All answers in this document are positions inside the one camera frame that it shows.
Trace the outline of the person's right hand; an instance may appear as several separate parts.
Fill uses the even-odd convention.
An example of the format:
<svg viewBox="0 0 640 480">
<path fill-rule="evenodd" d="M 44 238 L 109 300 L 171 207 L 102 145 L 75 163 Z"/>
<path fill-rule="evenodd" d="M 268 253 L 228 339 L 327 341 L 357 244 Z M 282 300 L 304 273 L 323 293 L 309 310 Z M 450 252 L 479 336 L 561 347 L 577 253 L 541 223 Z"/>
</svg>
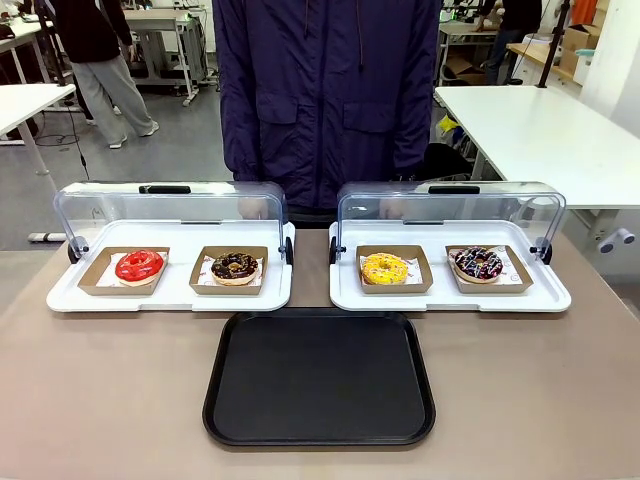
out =
<svg viewBox="0 0 640 480">
<path fill-rule="evenodd" d="M 263 198 L 241 198 L 238 201 L 238 212 L 245 220 L 261 220 L 267 217 L 268 206 Z"/>
</svg>

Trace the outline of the person's left hand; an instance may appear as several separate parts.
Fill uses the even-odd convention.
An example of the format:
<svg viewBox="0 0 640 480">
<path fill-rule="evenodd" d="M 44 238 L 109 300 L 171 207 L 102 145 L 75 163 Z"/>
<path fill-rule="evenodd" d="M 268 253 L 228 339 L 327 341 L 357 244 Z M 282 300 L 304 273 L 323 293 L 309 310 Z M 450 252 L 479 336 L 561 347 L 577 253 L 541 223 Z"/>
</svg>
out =
<svg viewBox="0 0 640 480">
<path fill-rule="evenodd" d="M 406 201 L 400 198 L 382 198 L 379 202 L 379 217 L 386 220 L 401 220 L 406 214 Z"/>
</svg>

